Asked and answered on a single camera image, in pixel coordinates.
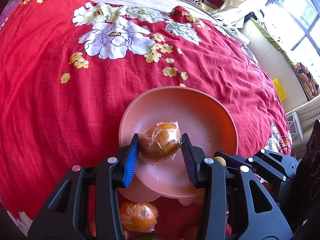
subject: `floral bedspread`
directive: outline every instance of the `floral bedspread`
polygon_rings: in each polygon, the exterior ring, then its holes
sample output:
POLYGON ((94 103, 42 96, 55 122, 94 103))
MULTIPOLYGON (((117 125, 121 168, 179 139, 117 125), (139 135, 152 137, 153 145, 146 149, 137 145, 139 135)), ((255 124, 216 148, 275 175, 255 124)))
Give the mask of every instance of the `floral bedspread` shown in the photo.
MULTIPOLYGON (((236 30, 192 16, 89 0, 22 0, 0 29, 0 198, 27 234, 74 163, 97 165, 118 148, 130 102, 159 86, 219 100, 238 132, 238 154, 290 154, 272 81, 236 30)), ((180 240, 200 207, 155 201, 156 233, 180 240)))

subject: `silver screw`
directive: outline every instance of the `silver screw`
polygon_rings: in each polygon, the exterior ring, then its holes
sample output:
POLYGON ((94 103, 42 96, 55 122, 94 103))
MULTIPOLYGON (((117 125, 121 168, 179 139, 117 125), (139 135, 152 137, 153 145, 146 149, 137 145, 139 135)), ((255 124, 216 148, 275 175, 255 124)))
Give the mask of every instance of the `silver screw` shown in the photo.
POLYGON ((81 166, 80 165, 74 165, 72 167, 72 171, 79 171, 79 170, 81 170, 81 166))
POLYGON ((212 158, 205 158, 204 162, 208 163, 208 164, 212 164, 213 163, 213 159, 212 158))
POLYGON ((248 166, 241 166, 240 167, 240 170, 242 171, 242 172, 248 172, 250 169, 248 168, 248 166))
POLYGON ((117 162, 117 158, 116 157, 110 157, 108 159, 108 163, 116 163, 117 162))

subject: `window frame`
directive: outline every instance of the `window frame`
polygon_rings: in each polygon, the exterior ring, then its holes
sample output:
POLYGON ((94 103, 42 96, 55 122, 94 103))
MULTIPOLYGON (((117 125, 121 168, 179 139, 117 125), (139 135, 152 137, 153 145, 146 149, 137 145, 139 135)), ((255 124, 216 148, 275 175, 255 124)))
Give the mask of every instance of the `window frame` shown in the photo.
MULTIPOLYGON (((267 3, 266 3, 266 6, 268 6, 270 3, 274 3, 276 4, 277 6, 279 6, 280 8, 283 8, 284 10, 286 10, 284 8, 284 6, 282 4, 279 3, 279 0, 268 0, 267 3)), ((310 27, 308 29, 306 29, 302 23, 296 18, 294 17, 288 10, 286 10, 286 12, 290 15, 290 17, 292 18, 292 20, 295 21, 296 24, 298 24, 298 26, 302 29, 302 31, 304 32, 304 35, 303 37, 291 48, 291 51, 293 51, 296 47, 298 47, 298 45, 302 42, 302 40, 307 37, 309 39, 309 41, 311 42, 311 44, 313 45, 313 47, 316 49, 317 53, 319 54, 320 56, 320 45, 318 46, 316 44, 316 42, 314 41, 314 39, 311 37, 310 35, 310 32, 312 31, 312 28, 316 25, 316 23, 318 21, 320 21, 320 13, 317 9, 317 7, 315 6, 316 8, 316 11, 318 12, 318 15, 317 17, 314 19, 314 21, 312 22, 312 24, 310 25, 310 27)))

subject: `curtain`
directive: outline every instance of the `curtain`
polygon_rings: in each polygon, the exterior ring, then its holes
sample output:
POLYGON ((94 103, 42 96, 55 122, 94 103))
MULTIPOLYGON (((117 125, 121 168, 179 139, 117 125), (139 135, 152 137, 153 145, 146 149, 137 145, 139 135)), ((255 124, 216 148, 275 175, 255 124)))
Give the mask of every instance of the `curtain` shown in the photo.
POLYGON ((300 119, 303 133, 302 142, 299 142, 297 138, 295 138, 295 140, 292 142, 292 150, 296 154, 295 157, 296 159, 300 159, 305 153, 306 145, 311 136, 313 125, 316 119, 320 119, 320 96, 317 96, 302 106, 299 106, 296 109, 286 113, 286 116, 289 116, 293 111, 297 113, 300 119))
POLYGON ((256 7, 264 4, 257 4, 259 0, 226 0, 220 9, 213 14, 213 17, 225 20, 237 28, 242 28, 244 17, 256 7))

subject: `bowl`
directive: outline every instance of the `bowl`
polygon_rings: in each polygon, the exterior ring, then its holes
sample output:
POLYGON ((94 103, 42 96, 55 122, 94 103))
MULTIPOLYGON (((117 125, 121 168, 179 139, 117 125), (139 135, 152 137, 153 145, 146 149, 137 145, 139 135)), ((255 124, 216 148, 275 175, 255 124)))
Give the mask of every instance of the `bowl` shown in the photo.
MULTIPOLYGON (((136 97, 127 107, 119 128, 119 145, 129 145, 134 133, 158 122, 178 121, 181 134, 188 133, 193 146, 207 157, 216 151, 237 153, 235 124, 224 106, 213 97, 191 88, 159 87, 136 97)), ((188 179, 179 149, 174 159, 150 165, 138 159, 129 187, 119 189, 127 199, 143 203, 160 196, 176 198, 182 204, 201 203, 203 189, 195 189, 188 179)))

